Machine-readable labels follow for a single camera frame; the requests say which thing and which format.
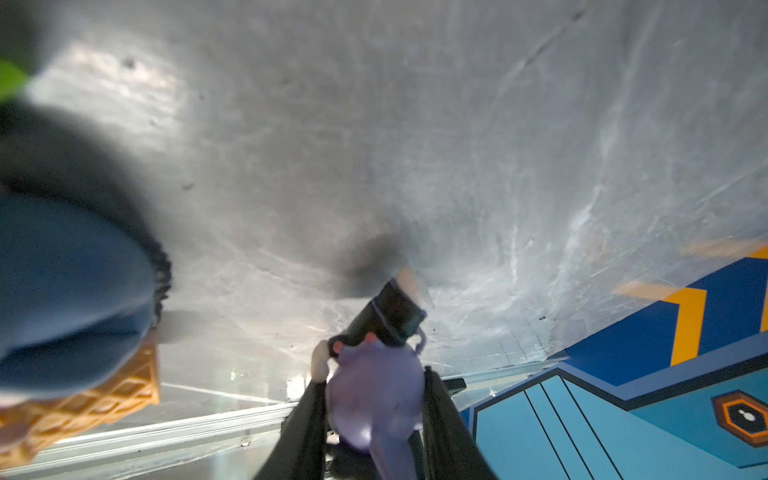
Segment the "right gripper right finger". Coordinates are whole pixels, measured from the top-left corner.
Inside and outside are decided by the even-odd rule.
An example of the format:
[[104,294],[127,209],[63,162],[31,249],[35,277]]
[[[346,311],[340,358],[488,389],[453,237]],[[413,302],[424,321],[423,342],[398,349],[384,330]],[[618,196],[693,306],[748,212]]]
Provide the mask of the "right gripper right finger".
[[496,480],[440,376],[430,367],[425,368],[424,376],[425,478]]

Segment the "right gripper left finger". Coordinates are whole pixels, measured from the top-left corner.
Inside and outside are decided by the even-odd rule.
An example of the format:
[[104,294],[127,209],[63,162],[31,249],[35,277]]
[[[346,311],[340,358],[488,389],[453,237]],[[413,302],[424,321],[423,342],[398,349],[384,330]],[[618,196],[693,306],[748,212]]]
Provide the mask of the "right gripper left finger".
[[328,422],[327,383],[311,382],[282,424],[280,437],[255,480],[323,479]]

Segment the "purple figure toy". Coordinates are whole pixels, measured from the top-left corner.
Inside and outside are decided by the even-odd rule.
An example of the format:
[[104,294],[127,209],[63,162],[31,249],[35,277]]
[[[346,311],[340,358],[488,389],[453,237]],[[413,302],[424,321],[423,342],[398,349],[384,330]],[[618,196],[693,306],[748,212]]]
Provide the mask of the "purple figure toy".
[[422,426],[425,375],[409,339],[422,336],[433,306],[423,282],[401,269],[341,333],[313,354],[312,379],[326,381],[331,472],[348,479],[418,479],[414,435]]

